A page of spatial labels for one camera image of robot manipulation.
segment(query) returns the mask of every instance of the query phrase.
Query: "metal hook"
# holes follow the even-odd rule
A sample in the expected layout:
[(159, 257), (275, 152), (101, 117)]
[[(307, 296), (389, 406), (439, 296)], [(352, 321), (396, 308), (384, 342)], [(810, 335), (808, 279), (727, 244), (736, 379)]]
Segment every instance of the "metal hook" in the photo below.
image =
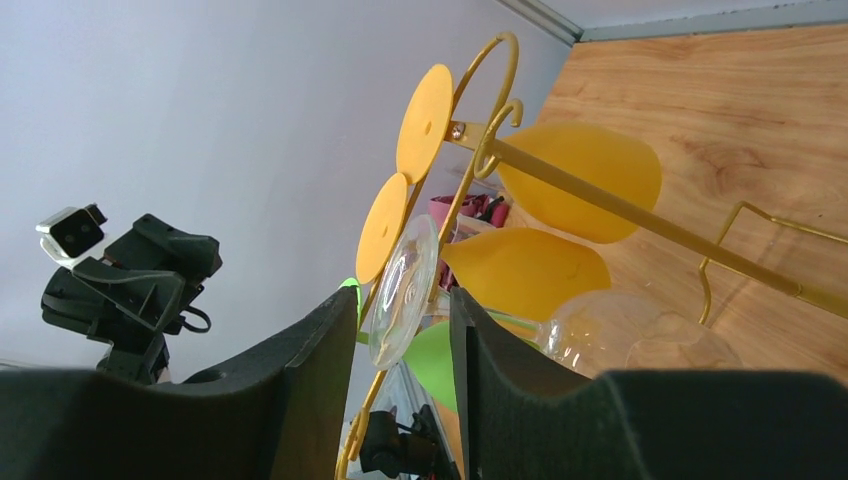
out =
[(495, 171), (500, 159), (496, 155), (490, 153), (492, 142), (498, 133), (498, 129), (506, 120), (507, 115), (512, 114), (510, 125), (513, 128), (521, 126), (521, 120), (524, 118), (524, 104), (521, 100), (513, 98), (506, 102), (500, 110), (495, 112), (489, 125), (486, 126), (486, 132), (480, 138), (480, 144), (474, 150), (474, 156), (471, 159), (471, 164), (474, 166), (474, 176), (478, 179), (488, 177)]
[(459, 99), (462, 98), (462, 94), (465, 92), (465, 87), (468, 86), (468, 82), (471, 81), (471, 77), (473, 77), (474, 73), (477, 72), (477, 67), (483, 63), (483, 60), (486, 59), (489, 52), (494, 50), (494, 48), (503, 41), (506, 41), (509, 44), (509, 60), (507, 61), (506, 75), (504, 76), (503, 85), (501, 86), (501, 92), (498, 94), (498, 100), (495, 102), (495, 107), (492, 109), (492, 114), (489, 116), (490, 123), (501, 108), (503, 108), (506, 103), (506, 99), (509, 97), (509, 92), (512, 90), (512, 84), (515, 81), (515, 73), (518, 71), (518, 38), (516, 38), (515, 34), (512, 32), (501, 32), (497, 34), (495, 38), (489, 41), (489, 44), (486, 45), (483, 50), (480, 50), (480, 53), (478, 53), (477, 57), (474, 58), (474, 61), (471, 62), (471, 66), (468, 67), (468, 70), (465, 71), (465, 74), (456, 86), (456, 91), (454, 91), (453, 94), (454, 109), (456, 109), (456, 106), (459, 105)]

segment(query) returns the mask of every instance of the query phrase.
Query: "wood grain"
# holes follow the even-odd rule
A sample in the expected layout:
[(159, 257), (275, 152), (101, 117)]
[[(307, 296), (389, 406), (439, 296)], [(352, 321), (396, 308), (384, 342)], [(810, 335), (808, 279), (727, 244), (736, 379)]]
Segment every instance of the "wood grain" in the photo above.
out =
[[(539, 122), (639, 137), (663, 165), (655, 212), (713, 239), (732, 206), (848, 234), (848, 26), (578, 44)], [(516, 209), (508, 224), (540, 224)], [(848, 295), (848, 249), (742, 214), (725, 245)], [(700, 257), (650, 232), (595, 247), (617, 287), (693, 320)], [(755, 368), (848, 381), (848, 320), (717, 266), (713, 328)]]

